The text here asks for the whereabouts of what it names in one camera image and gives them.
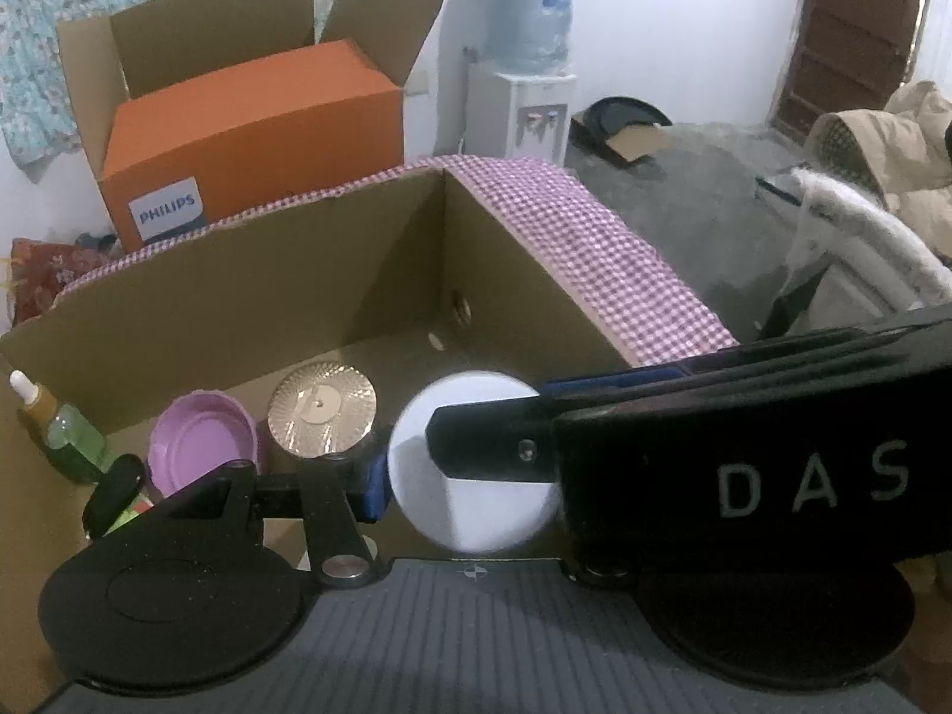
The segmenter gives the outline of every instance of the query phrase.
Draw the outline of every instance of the black handle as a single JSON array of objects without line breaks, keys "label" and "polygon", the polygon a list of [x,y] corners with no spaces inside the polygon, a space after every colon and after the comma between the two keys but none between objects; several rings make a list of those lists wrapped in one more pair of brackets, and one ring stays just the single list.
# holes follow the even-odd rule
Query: black handle
[{"label": "black handle", "polygon": [[298,469],[303,531],[314,578],[328,587],[366,585],[376,577],[367,548],[331,462],[307,460]]},{"label": "black handle", "polygon": [[120,456],[103,476],[83,509],[83,530],[98,540],[135,502],[146,484],[146,465],[133,454]]}]

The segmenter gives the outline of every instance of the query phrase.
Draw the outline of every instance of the cardboard box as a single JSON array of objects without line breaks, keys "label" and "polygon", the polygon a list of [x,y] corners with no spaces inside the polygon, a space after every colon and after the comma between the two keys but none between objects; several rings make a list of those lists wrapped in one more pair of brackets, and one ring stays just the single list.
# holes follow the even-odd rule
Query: cardboard box
[{"label": "cardboard box", "polygon": [[403,164],[403,85],[444,0],[152,0],[59,23],[127,251]]},{"label": "cardboard box", "polygon": [[[149,422],[176,396],[225,389],[263,418],[287,369],[315,357],[363,370],[385,424],[463,368],[541,383],[628,367],[587,314],[463,183],[420,169],[179,243],[14,327],[0,353],[75,403],[113,446],[144,454]],[[37,598],[83,546],[89,495],[54,471],[17,411],[0,384],[0,703],[13,712],[62,682]],[[446,555],[395,505],[368,533],[387,558]],[[268,538],[294,562],[303,551],[293,524]],[[563,552],[555,528],[524,554]]]}]

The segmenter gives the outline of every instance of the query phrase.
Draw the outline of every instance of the pink lid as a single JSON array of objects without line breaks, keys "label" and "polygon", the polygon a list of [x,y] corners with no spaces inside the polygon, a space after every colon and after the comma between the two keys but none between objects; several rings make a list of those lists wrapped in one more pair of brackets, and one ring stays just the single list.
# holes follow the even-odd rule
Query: pink lid
[{"label": "pink lid", "polygon": [[258,465],[258,436],[241,403],[222,392],[179,397],[149,437],[152,484],[165,497],[239,459]]}]

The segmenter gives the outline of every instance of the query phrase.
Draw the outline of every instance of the philips logo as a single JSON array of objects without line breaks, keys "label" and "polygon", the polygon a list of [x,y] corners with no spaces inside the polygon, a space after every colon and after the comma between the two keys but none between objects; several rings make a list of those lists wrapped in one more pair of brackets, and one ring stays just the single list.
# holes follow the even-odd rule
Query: philips logo
[{"label": "philips logo", "polygon": [[164,203],[155,209],[149,209],[148,212],[141,212],[139,214],[139,225],[145,226],[146,223],[148,223],[149,221],[158,220],[159,218],[163,218],[167,215],[172,214],[173,212],[177,212],[183,206],[194,206],[194,205],[195,205],[195,199],[191,194],[187,196],[183,196],[182,198],[175,199],[172,202]]},{"label": "philips logo", "polygon": [[143,242],[167,239],[208,223],[194,177],[146,193],[129,204]]}]

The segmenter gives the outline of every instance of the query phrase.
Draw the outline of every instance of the blue part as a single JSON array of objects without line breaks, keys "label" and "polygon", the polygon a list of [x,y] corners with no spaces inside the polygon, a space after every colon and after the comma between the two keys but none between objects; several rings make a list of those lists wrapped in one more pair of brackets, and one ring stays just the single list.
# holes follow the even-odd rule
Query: blue part
[{"label": "blue part", "polygon": [[365,522],[377,522],[387,512],[390,500],[390,481],[387,474],[387,454],[381,454],[365,467],[365,491],[361,498]]},{"label": "blue part", "polygon": [[572,378],[569,381],[550,381],[539,392],[543,395],[556,397],[562,394],[588,392],[596,389],[630,389],[633,386],[644,386],[646,383],[658,381],[675,381],[676,378],[687,376],[677,365],[663,365],[662,367],[644,367],[628,373],[617,373],[614,376],[599,376],[598,378]]}]

